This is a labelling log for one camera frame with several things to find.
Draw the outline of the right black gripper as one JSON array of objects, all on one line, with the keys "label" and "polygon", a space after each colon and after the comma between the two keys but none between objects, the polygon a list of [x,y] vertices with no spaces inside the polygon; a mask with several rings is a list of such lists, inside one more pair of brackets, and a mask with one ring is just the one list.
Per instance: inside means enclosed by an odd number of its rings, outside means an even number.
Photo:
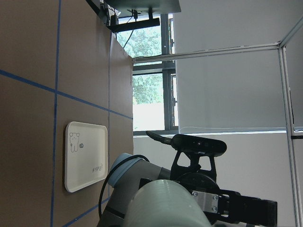
[{"label": "right black gripper", "polygon": [[277,225],[277,202],[241,196],[220,189],[205,174],[186,173],[171,180],[184,186],[194,197],[210,222],[244,222],[254,225]]}]

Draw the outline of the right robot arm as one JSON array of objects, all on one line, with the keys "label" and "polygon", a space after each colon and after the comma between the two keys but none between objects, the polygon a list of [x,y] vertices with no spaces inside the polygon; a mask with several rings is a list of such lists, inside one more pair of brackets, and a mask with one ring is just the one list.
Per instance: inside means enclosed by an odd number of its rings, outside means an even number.
[{"label": "right robot arm", "polygon": [[200,165],[171,169],[142,155],[121,154],[105,184],[113,188],[99,207],[100,227],[210,227],[216,222],[275,227],[277,202],[219,188],[211,170]]}]

